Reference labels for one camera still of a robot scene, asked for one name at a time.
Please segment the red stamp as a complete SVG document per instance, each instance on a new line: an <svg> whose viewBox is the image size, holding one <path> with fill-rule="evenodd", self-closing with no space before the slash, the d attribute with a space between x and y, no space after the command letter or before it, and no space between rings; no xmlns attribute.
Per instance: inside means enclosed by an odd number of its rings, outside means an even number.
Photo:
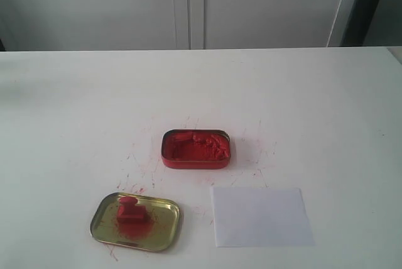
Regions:
<svg viewBox="0 0 402 269"><path fill-rule="evenodd" d="M116 219L120 224L136 224L147 220L146 206L138 204L135 197L124 196L119 199Z"/></svg>

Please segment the red ink paste tin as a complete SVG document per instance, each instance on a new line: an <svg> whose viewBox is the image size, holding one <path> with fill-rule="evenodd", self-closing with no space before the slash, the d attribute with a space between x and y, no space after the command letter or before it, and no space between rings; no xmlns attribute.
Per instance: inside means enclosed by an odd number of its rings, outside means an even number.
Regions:
<svg viewBox="0 0 402 269"><path fill-rule="evenodd" d="M230 137L219 129L172 129L162 137L161 159L173 169L225 168L231 160Z"/></svg>

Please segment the white paper sheet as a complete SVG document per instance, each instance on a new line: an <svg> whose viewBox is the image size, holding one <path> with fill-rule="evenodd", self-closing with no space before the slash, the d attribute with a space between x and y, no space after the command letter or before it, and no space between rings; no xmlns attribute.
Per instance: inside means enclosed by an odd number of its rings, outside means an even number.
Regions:
<svg viewBox="0 0 402 269"><path fill-rule="evenodd" d="M314 246L299 188L212 187L217 247Z"/></svg>

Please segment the gold tin lid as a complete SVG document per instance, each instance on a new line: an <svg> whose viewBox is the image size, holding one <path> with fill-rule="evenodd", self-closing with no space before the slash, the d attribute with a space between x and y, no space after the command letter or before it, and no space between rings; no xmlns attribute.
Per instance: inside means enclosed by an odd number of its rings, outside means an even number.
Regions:
<svg viewBox="0 0 402 269"><path fill-rule="evenodd" d="M135 197L146 206L147 220L136 224L120 224L116 219L119 199ZM90 223L90 234L104 244L148 252L160 252L171 246L180 222L180 208L169 199L115 192L99 204Z"/></svg>

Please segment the white cabinet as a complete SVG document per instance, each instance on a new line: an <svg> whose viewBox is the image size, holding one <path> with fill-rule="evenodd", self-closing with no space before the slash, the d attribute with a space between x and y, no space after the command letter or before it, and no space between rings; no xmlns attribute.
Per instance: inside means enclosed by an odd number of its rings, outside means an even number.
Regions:
<svg viewBox="0 0 402 269"><path fill-rule="evenodd" d="M355 0L1 0L8 51L340 45Z"/></svg>

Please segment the dark vertical post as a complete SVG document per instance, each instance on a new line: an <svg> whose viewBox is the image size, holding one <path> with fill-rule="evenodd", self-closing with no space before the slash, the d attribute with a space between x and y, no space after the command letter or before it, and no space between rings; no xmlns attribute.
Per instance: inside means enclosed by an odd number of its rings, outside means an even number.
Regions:
<svg viewBox="0 0 402 269"><path fill-rule="evenodd" d="M347 20L341 47L361 47L380 0L355 0Z"/></svg>

